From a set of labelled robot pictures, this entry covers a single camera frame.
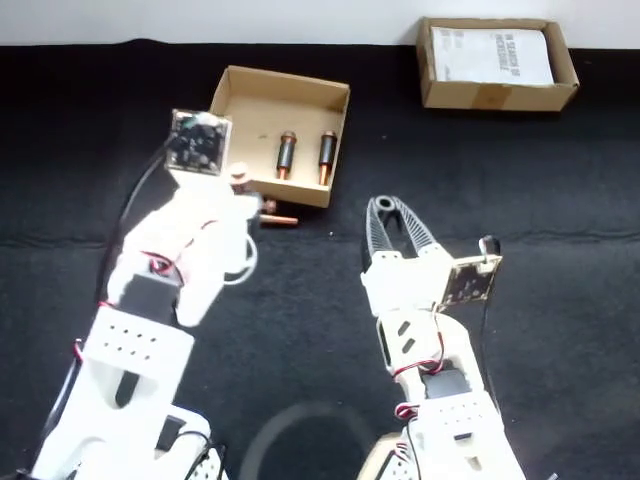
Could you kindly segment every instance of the copper cylinder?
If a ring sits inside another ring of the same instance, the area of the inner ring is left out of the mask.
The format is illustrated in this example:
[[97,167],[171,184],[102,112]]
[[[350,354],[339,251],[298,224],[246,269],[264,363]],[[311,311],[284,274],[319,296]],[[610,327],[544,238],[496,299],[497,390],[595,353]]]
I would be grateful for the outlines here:
[[279,215],[267,215],[264,213],[260,215],[260,222],[276,225],[289,225],[291,227],[298,225],[298,219],[295,217],[281,217]]

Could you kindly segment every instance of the red wire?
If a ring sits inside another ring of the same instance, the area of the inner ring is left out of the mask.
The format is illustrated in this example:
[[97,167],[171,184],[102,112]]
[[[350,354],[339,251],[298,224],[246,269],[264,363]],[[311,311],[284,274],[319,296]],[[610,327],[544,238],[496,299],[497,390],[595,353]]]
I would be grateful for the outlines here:
[[429,375],[435,375],[436,373],[439,373],[442,370],[442,367],[444,366],[444,340],[442,338],[442,333],[439,330],[438,330],[438,341],[440,342],[440,360],[431,360],[431,359],[421,360],[419,362],[412,363],[411,365],[406,365],[404,367],[401,367],[393,373],[394,380],[402,372],[406,372],[407,370],[411,370],[412,368],[422,367],[427,365],[431,366],[431,368],[427,371]]
[[82,343],[82,340],[80,340],[79,338],[76,338],[76,341],[73,342],[73,356],[76,357],[76,359],[82,363],[84,362],[84,357],[82,355],[82,349],[80,348],[80,344]]
[[[217,222],[217,220],[208,220],[206,222],[204,222],[202,224],[202,226],[200,227],[200,230],[204,230],[206,227],[208,227],[209,225],[211,225],[212,223]],[[160,255],[158,253],[154,253],[154,252],[146,252],[143,251],[142,253],[144,253],[145,255],[149,255],[151,257],[151,269],[155,272],[158,273],[160,275],[163,275],[165,273],[167,273],[168,271],[170,271],[172,268],[176,268],[176,271],[178,271],[178,275],[180,276],[180,279],[182,280],[182,274],[180,273],[180,271],[178,270],[178,268],[176,267],[176,262],[180,259],[180,257],[182,256],[182,253],[189,248],[191,245],[193,245],[193,242],[195,241],[196,237],[194,236],[191,240],[189,240],[184,247],[182,247],[182,250],[180,250],[180,252],[178,252],[178,255],[176,257],[176,260],[170,260],[169,258]],[[160,260],[162,263],[165,264],[165,266],[161,266],[160,263],[158,262],[158,260]]]

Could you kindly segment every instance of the metal pin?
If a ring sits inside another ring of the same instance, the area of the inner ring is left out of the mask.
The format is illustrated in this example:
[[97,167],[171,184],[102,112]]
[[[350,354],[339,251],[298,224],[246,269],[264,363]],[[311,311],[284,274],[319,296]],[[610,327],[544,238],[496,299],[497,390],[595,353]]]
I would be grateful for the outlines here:
[[276,225],[289,225],[291,227],[295,227],[298,225],[298,219],[295,217],[281,217],[279,215],[260,215],[261,223],[271,223]]
[[294,132],[286,131],[280,137],[280,150],[278,151],[278,163],[276,165],[278,179],[280,180],[286,180],[289,177],[296,142],[297,138]]
[[318,183],[320,183],[320,185],[326,185],[328,183],[337,144],[338,136],[336,132],[328,130],[322,134],[320,156],[318,157],[318,166],[320,167],[320,180]]

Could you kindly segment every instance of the cardboard box flap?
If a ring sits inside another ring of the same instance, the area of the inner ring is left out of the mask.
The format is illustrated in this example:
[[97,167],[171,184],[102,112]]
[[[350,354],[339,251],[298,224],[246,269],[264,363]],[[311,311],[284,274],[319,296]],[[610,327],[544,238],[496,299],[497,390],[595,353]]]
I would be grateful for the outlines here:
[[545,37],[547,38],[547,49],[549,50],[549,61],[551,62],[551,70],[556,83],[580,86],[578,75],[573,67],[571,55],[564,41],[564,36],[557,23],[548,23],[544,28]]
[[341,112],[349,86],[317,78],[291,75],[269,70],[229,66],[230,88],[234,95],[243,94],[283,102],[303,102]]

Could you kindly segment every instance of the black cable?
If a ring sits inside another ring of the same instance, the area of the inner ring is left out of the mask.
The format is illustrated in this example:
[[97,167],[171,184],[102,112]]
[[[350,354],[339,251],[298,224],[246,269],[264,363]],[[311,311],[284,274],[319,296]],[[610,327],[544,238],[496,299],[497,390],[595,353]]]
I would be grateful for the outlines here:
[[216,476],[216,480],[222,480],[222,474],[224,473],[224,467],[226,466],[227,461],[227,446],[224,443],[220,444],[220,450],[218,454],[220,455],[220,467],[218,467],[218,475]]
[[142,190],[142,187],[149,179],[151,174],[155,172],[160,165],[162,165],[166,159],[167,150],[171,146],[172,142],[177,138],[175,133],[169,135],[169,137],[164,141],[162,146],[158,148],[154,154],[149,159],[149,162],[143,172],[138,177],[135,185],[129,192],[127,199],[125,200],[122,208],[120,209],[120,214],[118,215],[118,219],[116,221],[116,225],[111,232],[109,240],[107,241],[106,250],[100,262],[100,267],[98,268],[98,274],[96,276],[96,291],[94,295],[95,303],[99,303],[102,300],[102,290],[104,289],[105,277],[107,274],[107,269],[109,268],[109,262],[111,260],[111,255],[113,253],[113,249],[115,246],[122,240],[122,232],[124,230],[125,222],[127,217],[131,213],[131,206],[135,201],[136,197]]
[[42,450],[44,442],[47,440],[47,437],[51,434],[58,422],[60,421],[60,417],[62,416],[62,411],[69,400],[69,396],[71,395],[71,390],[73,389],[73,384],[76,381],[78,373],[80,372],[80,367],[82,366],[82,362],[78,357],[73,357],[73,363],[69,367],[69,371],[67,372],[67,376],[64,379],[64,383],[62,384],[62,388],[60,389],[60,393],[56,398],[53,407],[49,411],[49,415],[47,416],[47,420],[44,423],[44,427],[42,427],[42,432],[40,433],[40,438],[38,441],[38,446],[31,452],[29,456],[29,461],[27,462],[26,472],[33,471],[33,467],[35,467],[36,461],[38,459],[38,455]]
[[[500,240],[498,240],[497,238],[491,235],[487,235],[483,237],[481,241],[484,242],[485,248],[487,244],[490,244],[494,254],[496,255],[502,254],[502,245],[500,243]],[[493,285],[491,285],[491,288],[487,294],[487,299],[484,302],[484,306],[482,308],[482,319],[480,320],[480,374],[482,375],[482,380],[485,384],[485,388],[487,389],[487,393],[489,394],[489,397],[491,397],[491,400],[493,401],[493,404],[495,405],[496,410],[498,411],[498,415],[500,415],[501,414],[500,404],[498,403],[498,397],[496,396],[496,389],[493,383],[493,378],[491,377],[489,366],[487,365],[487,345],[486,345],[487,342],[485,337],[485,332],[487,330],[487,323],[489,319],[489,306],[491,304],[492,293],[493,293]]]
[[220,448],[220,450],[221,450],[221,451],[218,451],[218,454],[220,456],[220,467],[218,468],[218,475],[217,475],[216,480],[221,480],[222,479],[222,473],[224,472],[225,460],[226,460],[226,457],[227,457],[227,447],[226,447],[226,445],[224,445],[224,444],[216,445],[208,436],[206,436],[202,432],[198,432],[197,430],[187,430],[186,432],[182,432],[176,437],[176,440],[178,438],[180,438],[180,437],[185,436],[185,435],[196,435],[197,437],[200,437],[205,441],[205,445],[202,448],[202,451],[200,452],[200,454],[198,454],[198,456],[196,456],[195,460],[193,461],[193,463],[191,464],[191,467],[189,468],[189,470],[187,472],[187,475],[184,477],[185,480],[189,480],[189,478],[191,478],[191,475],[193,475],[193,473],[196,471],[198,466],[208,458],[209,450],[214,448],[214,449],[216,449],[216,451],[218,451],[218,449],[216,447]]
[[486,338],[485,332],[487,330],[487,323],[489,318],[489,304],[490,300],[484,302],[484,307],[482,308],[482,320],[480,321],[480,373],[482,375],[482,379],[487,388],[487,393],[491,397],[493,404],[500,415],[500,404],[498,403],[498,397],[496,396],[496,390],[493,383],[493,378],[491,377],[491,373],[489,371],[489,366],[487,365],[487,346],[486,346]]
[[409,438],[409,443],[411,444],[411,450],[413,451],[413,459],[415,461],[416,470],[418,472],[418,480],[422,480],[422,474],[420,473],[420,461],[418,460],[418,454],[416,453],[416,447],[413,444],[413,439],[411,438],[411,424],[414,421],[415,421],[415,419],[409,420],[409,423],[407,423],[407,437]]

